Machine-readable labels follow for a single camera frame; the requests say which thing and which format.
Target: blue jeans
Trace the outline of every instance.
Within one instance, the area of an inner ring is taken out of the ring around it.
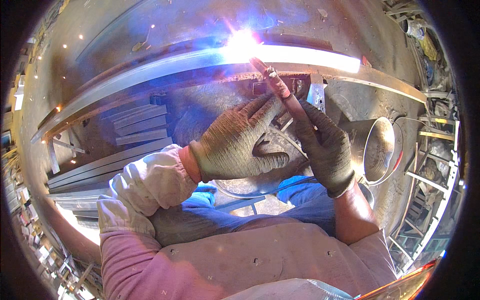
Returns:
[[[306,176],[294,176],[280,183],[278,187],[299,181]],[[186,243],[217,234],[234,232],[240,226],[258,218],[270,215],[233,216],[215,210],[216,187],[200,183],[192,196],[180,205],[169,209],[158,209],[149,217],[155,228],[155,239],[166,247]],[[319,183],[303,183],[279,191],[277,197],[294,208],[280,216],[291,217],[303,223],[313,223],[335,236],[335,212],[333,200],[326,188]]]

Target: left hand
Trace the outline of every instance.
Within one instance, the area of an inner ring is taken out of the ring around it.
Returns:
[[[255,143],[281,108],[281,101],[263,95],[223,112],[202,135],[189,144],[203,182],[238,179],[284,167],[287,153],[253,156]]]

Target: gray glove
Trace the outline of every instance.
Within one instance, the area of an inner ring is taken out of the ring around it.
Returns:
[[[199,142],[191,141],[189,148],[197,160],[202,181],[245,178],[284,167],[289,160],[287,153],[252,154],[255,143],[281,105],[278,98],[263,95],[225,111]]]
[[[328,196],[338,198],[355,183],[355,173],[350,165],[348,135],[307,101],[301,100],[300,104],[317,127],[314,132],[312,125],[307,122],[296,123],[302,150],[310,160],[315,178],[327,188]]]

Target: gloved hand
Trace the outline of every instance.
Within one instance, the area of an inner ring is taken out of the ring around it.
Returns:
[[[199,142],[189,144],[200,168],[203,182],[238,179],[284,167],[284,152],[253,156],[255,143],[266,131],[282,103],[271,95],[236,106],[222,113]]]
[[[314,132],[308,122],[296,123],[302,150],[307,154],[318,182],[327,188],[328,196],[338,198],[355,183],[355,173],[350,165],[348,135],[307,101],[301,100],[300,104],[317,127]]]

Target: metal bucket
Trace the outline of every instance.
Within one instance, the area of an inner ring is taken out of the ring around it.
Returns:
[[[352,166],[369,184],[379,182],[388,170],[395,149],[392,123],[385,117],[340,125],[348,133]]]

